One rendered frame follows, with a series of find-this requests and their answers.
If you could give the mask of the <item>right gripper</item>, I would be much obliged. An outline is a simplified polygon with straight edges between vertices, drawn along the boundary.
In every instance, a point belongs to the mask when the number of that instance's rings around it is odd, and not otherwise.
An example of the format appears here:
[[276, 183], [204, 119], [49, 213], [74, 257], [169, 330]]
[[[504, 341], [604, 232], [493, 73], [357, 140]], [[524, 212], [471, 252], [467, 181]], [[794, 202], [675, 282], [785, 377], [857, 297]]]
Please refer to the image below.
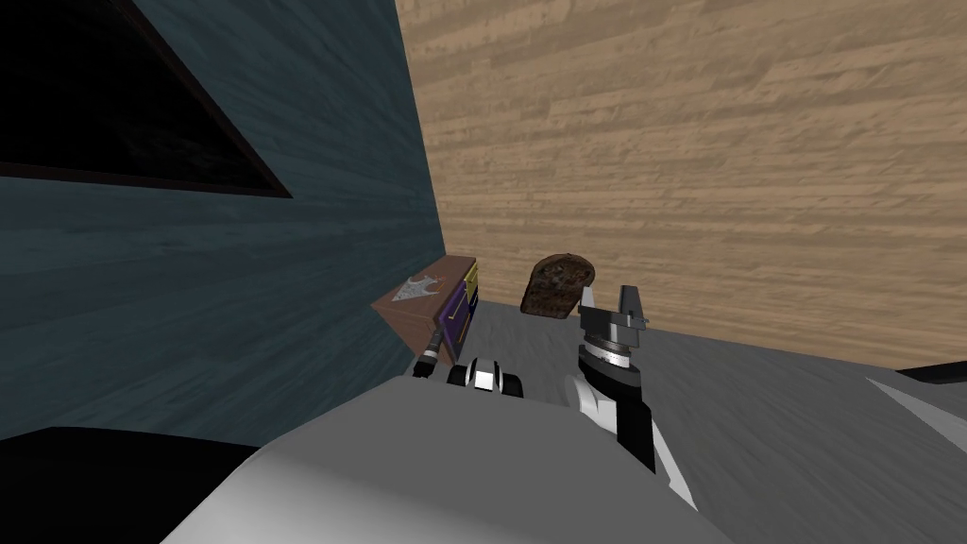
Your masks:
[[583, 287], [578, 313], [584, 340], [599, 349], [629, 357], [639, 347], [639, 334], [649, 324], [642, 312], [637, 286], [620, 286], [619, 311], [597, 308], [593, 287]]

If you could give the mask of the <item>dark brown bread slice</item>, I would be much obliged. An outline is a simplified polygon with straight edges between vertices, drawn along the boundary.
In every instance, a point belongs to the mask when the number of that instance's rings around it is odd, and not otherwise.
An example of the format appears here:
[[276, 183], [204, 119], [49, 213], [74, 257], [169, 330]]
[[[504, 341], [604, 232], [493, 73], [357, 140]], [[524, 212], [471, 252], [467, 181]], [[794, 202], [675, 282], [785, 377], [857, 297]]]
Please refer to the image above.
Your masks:
[[534, 265], [519, 309], [523, 314], [566, 319], [595, 279], [595, 268], [578, 255], [564, 253]]

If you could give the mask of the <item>brown and purple book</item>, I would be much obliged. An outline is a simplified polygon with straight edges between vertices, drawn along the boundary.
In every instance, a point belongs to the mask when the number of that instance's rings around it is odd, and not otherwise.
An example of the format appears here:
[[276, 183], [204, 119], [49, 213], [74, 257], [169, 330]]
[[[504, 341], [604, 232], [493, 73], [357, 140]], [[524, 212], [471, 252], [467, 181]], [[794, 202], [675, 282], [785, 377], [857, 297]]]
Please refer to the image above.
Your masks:
[[476, 311], [479, 266], [474, 257], [445, 255], [378, 298], [371, 307], [418, 356], [443, 330], [439, 362], [452, 366]]

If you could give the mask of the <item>grey table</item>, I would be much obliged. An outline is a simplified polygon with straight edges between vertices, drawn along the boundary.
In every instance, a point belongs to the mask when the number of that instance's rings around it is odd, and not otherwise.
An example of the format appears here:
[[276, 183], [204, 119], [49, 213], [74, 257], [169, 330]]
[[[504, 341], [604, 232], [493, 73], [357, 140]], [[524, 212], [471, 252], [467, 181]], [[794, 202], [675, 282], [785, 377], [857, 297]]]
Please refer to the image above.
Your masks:
[[735, 544], [967, 544], [967, 452], [891, 391], [967, 420], [967, 383], [650, 327], [646, 402]]

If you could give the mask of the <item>dark window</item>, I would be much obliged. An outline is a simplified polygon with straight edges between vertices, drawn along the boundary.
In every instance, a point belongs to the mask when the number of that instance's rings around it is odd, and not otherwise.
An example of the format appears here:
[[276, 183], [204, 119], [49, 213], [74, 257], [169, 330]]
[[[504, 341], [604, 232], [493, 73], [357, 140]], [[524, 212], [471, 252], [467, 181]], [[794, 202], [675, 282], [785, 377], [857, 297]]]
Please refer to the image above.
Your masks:
[[0, 0], [0, 177], [289, 196], [133, 0]]

